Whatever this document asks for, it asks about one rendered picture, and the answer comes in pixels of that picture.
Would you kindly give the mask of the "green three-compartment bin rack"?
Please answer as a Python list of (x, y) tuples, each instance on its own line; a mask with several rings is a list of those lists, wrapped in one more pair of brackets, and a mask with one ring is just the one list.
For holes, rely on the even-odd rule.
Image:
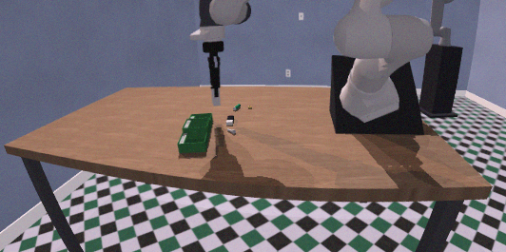
[(189, 119), (185, 120), (183, 133), (178, 142), (179, 153), (206, 152), (211, 130), (209, 118), (212, 126), (212, 113), (191, 114)]

